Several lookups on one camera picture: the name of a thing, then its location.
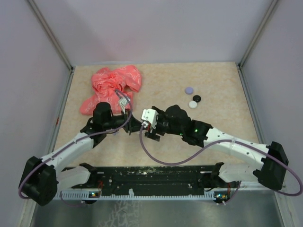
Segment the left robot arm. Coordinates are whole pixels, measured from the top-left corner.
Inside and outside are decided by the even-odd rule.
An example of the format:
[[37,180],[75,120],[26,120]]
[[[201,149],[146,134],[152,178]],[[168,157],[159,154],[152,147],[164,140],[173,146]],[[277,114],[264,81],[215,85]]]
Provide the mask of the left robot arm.
[[108,134],[123,129],[127,133],[140,130],[132,109],[113,115],[109,103],[97,104],[93,116],[67,144],[41,158],[35,156],[27,160],[18,187],[22,199],[32,199],[40,206],[53,200],[57,193],[77,185],[89,188],[98,184],[97,169],[82,163],[72,169],[66,167],[75,159],[99,145]]

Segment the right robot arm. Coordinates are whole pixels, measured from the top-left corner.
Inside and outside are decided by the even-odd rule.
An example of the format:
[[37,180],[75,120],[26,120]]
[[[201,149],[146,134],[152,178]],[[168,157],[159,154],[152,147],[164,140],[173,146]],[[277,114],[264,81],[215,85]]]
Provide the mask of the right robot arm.
[[148,128],[145,136],[159,141],[165,134],[179,135],[189,145],[212,148],[242,160],[240,164],[216,164],[212,183],[223,187],[234,181],[259,182],[261,185],[279,191],[285,179],[289,161],[283,146],[278,142],[259,144],[236,138],[212,125],[192,120],[178,105],[162,111],[155,106],[144,109],[141,119]]

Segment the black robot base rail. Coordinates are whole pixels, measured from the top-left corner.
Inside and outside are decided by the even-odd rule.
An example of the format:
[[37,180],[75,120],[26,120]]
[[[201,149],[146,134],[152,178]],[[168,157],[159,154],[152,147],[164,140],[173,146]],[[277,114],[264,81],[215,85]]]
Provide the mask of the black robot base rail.
[[87,183],[75,189],[100,189],[103,196],[187,196],[203,195],[207,189],[236,188],[238,182],[226,183],[210,166],[131,166],[97,167]]

